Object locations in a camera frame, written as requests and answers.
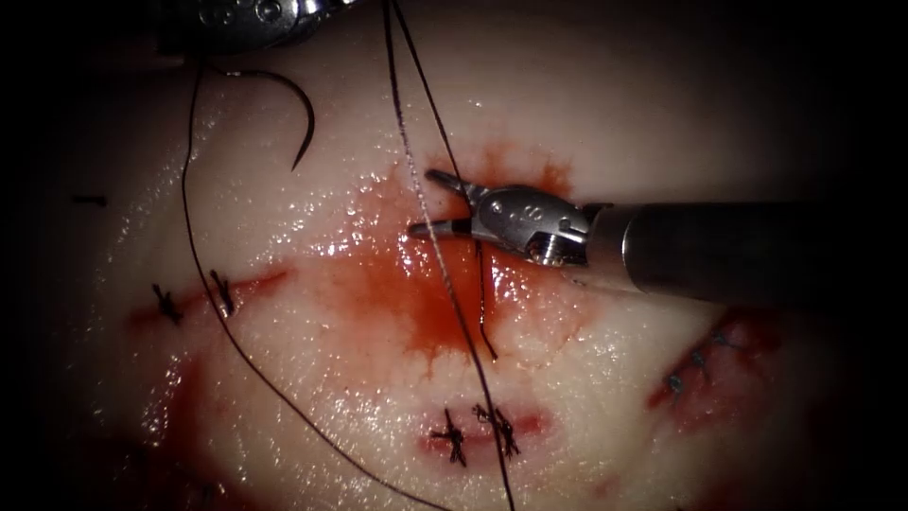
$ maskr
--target wound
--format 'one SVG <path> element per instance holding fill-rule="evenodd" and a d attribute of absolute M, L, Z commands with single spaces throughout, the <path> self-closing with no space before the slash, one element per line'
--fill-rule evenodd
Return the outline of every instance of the wound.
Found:
<path fill-rule="evenodd" d="M 730 310 L 666 371 L 646 400 L 678 432 L 756 427 L 769 412 L 780 346 L 769 313 Z"/>

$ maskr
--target blood pool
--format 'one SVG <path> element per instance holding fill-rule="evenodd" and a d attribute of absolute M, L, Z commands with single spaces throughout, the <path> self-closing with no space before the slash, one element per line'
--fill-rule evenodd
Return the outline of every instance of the blood pool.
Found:
<path fill-rule="evenodd" d="M 531 185 L 569 195 L 569 166 L 548 163 L 518 174 L 502 163 L 507 150 L 501 144 L 487 148 L 483 164 L 462 169 L 462 176 L 487 186 Z M 438 164 L 432 167 L 452 171 L 441 158 L 429 160 Z M 401 167 L 385 174 L 388 177 L 366 185 L 351 185 L 356 195 L 346 204 L 338 201 L 327 206 L 347 208 L 336 216 L 343 218 L 337 229 L 308 240 L 294 257 L 272 262 L 260 274 L 231 283 L 236 303 L 236 313 L 228 321 L 231 326 L 243 322 L 246 309 L 265 299 L 307 302 L 310 319 L 323 324 L 314 342 L 344 357 L 342 373 L 351 378 L 341 377 L 335 383 L 345 389 L 393 384 L 393 373 L 402 367 L 421 367 L 418 378 L 433 379 L 440 358 L 472 363 L 433 247 L 406 236 L 409 224 L 423 221 L 409 174 Z M 437 197 L 429 204 L 434 220 L 468 216 L 457 194 L 433 189 L 425 180 L 422 186 L 430 197 Z M 480 275 L 472 240 L 443 239 L 440 245 L 469 337 L 483 363 L 493 361 L 483 331 L 499 355 L 496 366 L 539 366 L 604 314 L 610 302 L 607 296 L 588 295 L 555 270 L 489 246 L 482 248 L 485 274 Z M 484 316 L 480 314 L 483 295 Z M 177 310 L 187 316 L 210 308 L 207 295 L 200 291 L 177 293 L 174 300 Z M 127 324 L 141 331 L 150 322 L 166 321 L 156 306 L 148 306 L 134 311 Z M 207 322 L 215 326 L 213 316 Z M 529 338 L 535 348 L 521 351 Z"/>

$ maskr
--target black suture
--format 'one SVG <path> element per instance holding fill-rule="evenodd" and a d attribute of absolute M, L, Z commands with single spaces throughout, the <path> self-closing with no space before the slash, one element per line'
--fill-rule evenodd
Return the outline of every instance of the black suture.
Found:
<path fill-rule="evenodd" d="M 306 153 L 306 150 L 309 149 L 309 144 L 312 143 L 312 136 L 315 134 L 315 109 L 312 107 L 312 101 L 309 100 L 309 96 L 306 94 L 306 91 L 302 87 L 296 84 L 292 79 L 289 79 L 285 76 L 278 75 L 277 73 L 272 73 L 271 71 L 261 71 L 258 69 L 244 69 L 242 71 L 222 71 L 215 67 L 212 64 L 207 64 L 208 67 L 215 70 L 225 77 L 237 77 L 237 78 L 261 78 L 261 79 L 270 79 L 284 85 L 289 90 L 293 91 L 293 94 L 300 99 L 300 102 L 303 103 L 303 106 L 306 107 L 306 118 L 308 119 L 308 126 L 306 126 L 306 136 L 303 137 L 303 144 L 300 146 L 300 150 L 296 153 L 296 158 L 293 159 L 293 167 L 290 168 L 290 171 L 296 169 L 300 165 L 300 160 L 303 159 L 303 154 Z"/>
<path fill-rule="evenodd" d="M 489 350 L 489 355 L 492 356 L 492 361 L 497 361 L 498 353 L 492 347 L 492 343 L 489 342 L 489 336 L 485 333 L 485 258 L 482 256 L 482 243 L 476 241 L 474 249 L 476 250 L 476 259 L 479 261 L 480 272 L 480 336 L 485 343 L 485 347 Z"/>
<path fill-rule="evenodd" d="M 179 325 L 183 315 L 177 311 L 177 306 L 173 304 L 173 300 L 170 298 L 170 291 L 166 294 L 161 294 L 161 286 L 157 284 L 151 284 L 151 290 L 158 297 L 158 310 L 170 318 L 174 325 Z"/>
<path fill-rule="evenodd" d="M 325 444 L 328 445 L 328 447 L 333 449 L 341 458 L 343 458 L 344 461 L 346 461 L 351 466 L 353 466 L 354 468 L 359 470 L 359 472 L 362 473 L 365 477 L 369 478 L 370 480 L 374 481 L 375 483 L 377 483 L 379 485 L 384 486 L 385 488 L 388 488 L 393 493 L 400 495 L 401 497 L 410 499 L 413 502 L 421 503 L 422 505 L 431 507 L 432 509 L 438 509 L 439 511 L 451 511 L 447 507 L 441 506 L 434 502 L 427 501 L 426 499 L 417 497 L 416 495 L 412 495 L 409 492 L 407 492 L 403 489 L 400 489 L 397 486 L 392 485 L 391 483 L 388 483 L 387 481 L 374 475 L 372 472 L 370 472 L 365 467 L 360 465 L 356 460 L 354 460 L 349 454 L 344 452 L 337 444 L 334 443 L 333 440 L 328 438 L 328 436 L 327 436 L 327 434 L 325 434 L 325 432 L 323 432 L 321 429 L 319 429 L 319 427 L 316 426 L 316 424 L 314 422 L 312 422 L 312 419 L 310 419 L 306 414 L 304 414 L 303 411 L 300 410 L 300 408 L 298 406 L 296 406 L 296 404 L 293 403 L 293 401 L 291 401 L 287 396 L 285 396 L 284 393 L 281 392 L 281 390 L 278 389 L 274 385 L 274 383 L 272 383 L 271 380 L 265 376 L 265 374 L 261 371 L 261 369 L 259 369 L 255 364 L 252 363 L 252 361 L 249 358 L 249 355 L 246 353 L 246 351 L 243 349 L 243 347 L 239 344 L 239 341 L 236 340 L 234 333 L 227 326 L 226 319 L 224 318 L 224 316 L 222 314 L 220 314 L 220 310 L 218 308 L 218 303 L 215 301 L 215 296 L 211 292 L 211 288 L 208 287 L 208 282 L 205 279 L 204 270 L 201 268 L 201 262 L 199 261 L 199 253 L 196 250 L 195 237 L 192 234 L 192 221 L 189 218 L 189 200 L 188 200 L 188 194 L 186 192 L 186 177 L 189 174 L 189 162 L 192 160 L 193 124 L 194 124 L 194 120 L 195 120 L 195 116 L 196 116 L 196 101 L 199 96 L 199 89 L 201 87 L 201 77 L 204 72 L 204 69 L 205 69 L 205 62 L 200 62 L 199 69 L 196 74 L 195 84 L 194 84 L 193 90 L 192 90 L 192 99 L 189 103 L 189 129 L 188 129 L 189 143 L 188 143 L 188 148 L 186 150 L 186 158 L 183 161 L 183 177 L 182 177 L 182 181 L 183 181 L 182 182 L 183 217 L 185 218 L 186 235 L 189 240 L 189 250 L 192 253 L 192 260 L 196 266 L 196 272 L 199 275 L 199 280 L 202 284 L 202 287 L 205 289 L 205 294 L 208 297 L 208 304 L 211 305 L 212 309 L 215 312 L 215 315 L 218 318 L 218 321 L 220 322 L 221 329 L 223 329 L 224 334 L 230 340 L 230 344 L 233 345 L 233 348 L 236 351 L 236 353 L 240 356 L 240 358 L 243 360 L 243 362 L 246 363 L 246 365 L 250 368 L 250 370 L 252 370 L 255 373 L 255 375 L 263 383 L 265 383 L 265 385 L 268 386 L 269 390 L 271 390 L 276 396 L 278 396 L 278 398 L 280 398 L 280 400 L 284 404 L 289 406 L 290 409 L 298 417 L 300 417 L 300 419 L 303 420 L 303 422 L 305 422 L 306 425 L 313 432 L 315 432 L 317 435 L 319 435 L 319 437 L 324 441 Z"/>
<path fill-rule="evenodd" d="M 224 312 L 227 316 L 234 315 L 234 299 L 230 296 L 230 283 L 227 282 L 227 278 L 224 277 L 223 280 L 218 277 L 218 272 L 212 270 L 210 273 L 211 278 L 215 281 L 215 286 L 218 286 L 218 294 L 220 295 L 220 301 L 224 303 Z"/>
<path fill-rule="evenodd" d="M 461 465 L 466 468 L 466 458 L 463 456 L 463 432 L 454 427 L 454 422 L 451 421 L 451 413 L 447 408 L 445 408 L 445 419 L 447 419 L 445 432 L 429 431 L 428 434 L 432 438 L 446 438 L 451 443 L 450 462 L 461 462 Z"/>
<path fill-rule="evenodd" d="M 473 415 L 475 415 L 476 419 L 482 424 L 488 424 L 492 419 L 491 415 L 482 408 L 482 405 L 479 403 L 473 407 Z M 520 448 L 514 440 L 514 426 L 511 425 L 511 421 L 509 421 L 498 408 L 495 408 L 495 415 L 498 417 L 498 424 L 501 426 L 501 434 L 504 436 L 504 455 L 510 460 L 515 454 L 520 454 Z"/>
<path fill-rule="evenodd" d="M 419 58 L 416 55 L 416 47 L 413 45 L 412 37 L 410 36 L 410 31 L 407 29 L 407 22 L 404 20 L 403 12 L 400 10 L 400 6 L 397 4 L 396 0 L 382 0 L 381 8 L 382 14 L 384 17 L 385 24 L 385 45 L 388 48 L 388 70 L 391 78 L 391 92 L 392 99 L 394 104 L 394 113 L 397 115 L 397 128 L 400 131 L 401 139 L 403 140 L 404 151 L 408 157 L 408 163 L 412 166 L 412 151 L 410 150 L 410 140 L 407 137 L 407 130 L 404 127 L 404 114 L 400 107 L 400 90 L 397 86 L 397 72 L 394 68 L 394 49 L 393 49 L 393 40 L 391 35 L 391 14 L 389 4 L 392 4 L 394 7 L 394 14 L 397 17 L 397 23 L 400 25 L 401 31 L 404 34 L 404 39 L 407 42 L 407 47 L 410 49 L 410 56 L 413 59 L 413 62 L 416 65 L 417 72 L 419 73 L 420 79 L 423 82 L 423 87 L 426 92 L 426 95 L 431 97 L 431 92 L 428 89 L 428 82 L 426 81 L 426 75 L 422 71 L 422 66 L 419 64 Z M 435 256 L 439 261 L 442 260 L 441 252 L 437 246 L 433 247 L 435 250 Z M 476 365 L 477 376 L 480 379 L 480 385 L 482 387 L 482 393 L 485 397 L 485 404 L 489 410 L 493 410 L 495 406 L 492 404 L 492 394 L 489 392 L 489 385 L 486 382 L 485 371 L 482 369 L 482 362 L 480 361 L 479 353 L 476 351 L 476 346 L 473 343 L 473 338 L 470 336 L 469 327 L 466 324 L 466 320 L 463 316 L 463 311 L 461 309 L 461 304 L 457 300 L 457 297 L 454 294 L 454 289 L 451 287 L 449 277 L 445 278 L 445 287 L 447 288 L 448 297 L 451 300 L 451 304 L 454 307 L 455 312 L 457 313 L 457 321 L 461 327 L 461 332 L 463 333 L 463 338 L 466 341 L 467 347 L 470 351 L 470 357 L 473 360 L 473 363 Z M 498 467 L 501 470 L 501 481 L 504 486 L 505 495 L 508 498 L 508 507 L 511 511 L 515 511 L 514 505 L 514 493 L 511 491 L 511 483 L 508 481 L 508 468 L 507 464 L 504 461 L 504 453 L 501 448 L 501 439 L 498 437 L 500 427 L 498 421 L 492 416 L 491 420 L 492 430 L 494 434 L 492 435 L 495 438 L 495 447 L 498 455 Z"/>
<path fill-rule="evenodd" d="M 107 197 L 103 195 L 74 195 L 73 203 L 96 204 L 100 207 L 107 207 Z"/>
<path fill-rule="evenodd" d="M 470 199 L 466 195 L 466 189 L 463 187 L 461 170 L 457 166 L 457 160 L 454 158 L 454 150 L 451 148 L 451 143 L 447 139 L 445 123 L 442 122 L 442 116 L 438 113 L 438 107 L 435 106 L 435 98 L 432 96 L 432 93 L 429 90 L 428 79 L 426 79 L 426 73 L 423 72 L 423 65 L 419 62 L 419 58 L 416 56 L 416 45 L 413 44 L 413 38 L 410 36 L 410 30 L 407 28 L 407 24 L 404 22 L 404 14 L 403 12 L 401 12 L 400 6 L 397 5 L 396 0 L 394 0 L 393 5 L 394 14 L 397 16 L 397 21 L 400 24 L 400 29 L 404 33 L 404 40 L 406 40 L 407 47 L 410 49 L 410 54 L 413 57 L 413 64 L 416 66 L 416 73 L 417 75 L 419 75 L 419 80 L 421 80 L 423 83 L 423 90 L 426 91 L 426 99 L 428 100 L 429 108 L 431 108 L 432 110 L 432 116 L 435 118 L 435 125 L 438 127 L 438 134 L 442 137 L 442 142 L 445 145 L 447 158 L 451 162 L 451 168 L 454 169 L 454 175 L 457 176 L 457 180 L 458 182 L 460 182 L 460 195 L 463 198 L 463 202 L 466 203 L 467 213 L 472 218 L 475 214 L 475 211 L 473 211 L 473 204 L 470 203 Z M 489 354 L 492 356 L 492 361 L 497 361 L 498 353 L 496 353 L 495 348 L 492 347 L 492 343 L 489 342 L 489 336 L 485 333 L 485 259 L 482 256 L 482 243 L 476 241 L 474 243 L 474 249 L 476 250 L 476 257 L 480 262 L 480 335 L 482 337 L 482 341 L 485 343 L 485 347 L 489 350 Z"/>
<path fill-rule="evenodd" d="M 694 365 L 700 368 L 700 371 L 703 372 L 703 378 L 707 383 L 711 383 L 709 379 L 709 372 L 707 371 L 707 359 L 703 356 L 703 353 L 700 353 L 699 349 L 694 349 L 690 352 L 690 360 Z"/>
<path fill-rule="evenodd" d="M 498 422 L 501 424 L 501 434 L 504 435 L 504 455 L 510 460 L 513 454 L 520 454 L 520 448 L 514 440 L 514 426 L 511 425 L 511 421 L 505 418 L 498 408 L 495 408 L 495 415 L 498 416 Z"/>

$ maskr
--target blood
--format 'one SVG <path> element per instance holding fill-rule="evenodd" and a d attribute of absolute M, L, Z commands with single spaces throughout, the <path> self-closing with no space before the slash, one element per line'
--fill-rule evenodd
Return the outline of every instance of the blood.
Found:
<path fill-rule="evenodd" d="M 775 379 L 771 355 L 780 347 L 773 318 L 769 312 L 730 310 L 668 367 L 646 408 L 667 407 L 678 432 L 715 424 L 756 427 L 769 410 Z M 680 382 L 680 392 L 667 383 L 672 377 Z"/>
<path fill-rule="evenodd" d="M 505 143 L 487 146 L 482 153 L 483 163 L 463 169 L 462 176 L 482 185 L 532 185 L 559 196 L 569 194 L 569 165 L 549 161 L 531 177 L 516 177 L 517 172 L 503 163 L 508 150 Z M 443 157 L 430 157 L 429 161 L 427 168 L 452 171 Z M 307 246 L 299 247 L 292 260 L 273 264 L 253 278 L 232 284 L 236 314 L 230 321 L 243 320 L 244 305 L 276 293 L 281 293 L 279 299 L 293 300 L 296 291 L 305 290 L 309 296 L 317 297 L 313 300 L 316 303 L 309 304 L 313 307 L 310 316 L 330 326 L 320 340 L 338 353 L 360 356 L 365 368 L 362 379 L 380 384 L 381 373 L 390 370 L 376 368 L 375 361 L 370 361 L 375 350 L 392 350 L 401 357 L 416 356 L 426 361 L 427 378 L 432 377 L 433 362 L 444 354 L 459 354 L 466 362 L 468 344 L 435 252 L 429 242 L 405 235 L 409 224 L 423 221 L 416 195 L 410 189 L 409 174 L 399 167 L 392 168 L 389 174 L 389 178 L 355 185 L 355 191 L 346 194 L 348 203 L 340 201 L 327 206 L 336 210 L 325 215 L 340 219 L 338 229 L 321 238 L 308 239 Z M 434 185 L 424 181 L 423 187 L 432 190 Z M 433 193 L 439 197 L 430 205 L 433 219 L 468 216 L 467 206 L 457 194 L 438 189 Z M 602 314 L 602 303 L 584 296 L 557 271 L 488 246 L 483 248 L 486 275 L 481 290 L 474 242 L 447 239 L 440 244 L 467 331 L 483 362 L 492 361 L 480 333 L 483 293 L 485 332 L 504 359 L 520 356 L 517 343 L 496 339 L 504 324 L 517 328 L 518 334 L 538 334 L 536 337 L 543 342 L 557 347 L 588 325 L 594 314 Z M 198 285 L 196 291 L 174 293 L 176 309 L 187 317 L 210 307 L 205 304 L 207 300 Z M 214 318 L 208 323 L 214 324 Z M 127 320 L 133 331 L 157 324 L 171 327 L 156 304 L 134 311 Z"/>
<path fill-rule="evenodd" d="M 95 509 L 254 510 L 217 470 L 204 445 L 199 410 L 207 399 L 203 364 L 185 360 L 179 382 L 157 408 L 160 430 L 82 439 L 75 451 L 79 497 Z"/>

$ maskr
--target needle driver jaw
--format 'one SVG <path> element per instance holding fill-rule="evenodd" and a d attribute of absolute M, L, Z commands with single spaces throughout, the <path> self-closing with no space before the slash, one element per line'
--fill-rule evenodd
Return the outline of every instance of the needle driver jaw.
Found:
<path fill-rule="evenodd" d="M 433 221 L 436 237 L 484 241 L 542 266 L 585 265 L 589 222 L 574 204 L 531 186 L 488 188 L 441 170 L 426 177 L 465 196 L 470 206 L 470 218 Z M 407 234 L 428 239 L 429 226 L 415 223 Z"/>

